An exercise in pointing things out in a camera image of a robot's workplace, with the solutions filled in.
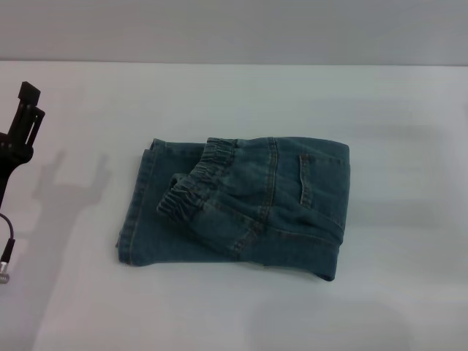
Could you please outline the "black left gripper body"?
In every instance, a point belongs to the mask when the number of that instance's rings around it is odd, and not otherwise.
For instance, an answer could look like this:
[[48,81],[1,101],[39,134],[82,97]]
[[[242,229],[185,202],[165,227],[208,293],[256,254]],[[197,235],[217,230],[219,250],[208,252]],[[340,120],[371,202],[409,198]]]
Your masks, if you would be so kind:
[[11,136],[1,133],[1,159],[0,159],[0,203],[3,202],[7,183],[13,171],[20,165],[31,160],[34,149],[27,143],[14,140]]

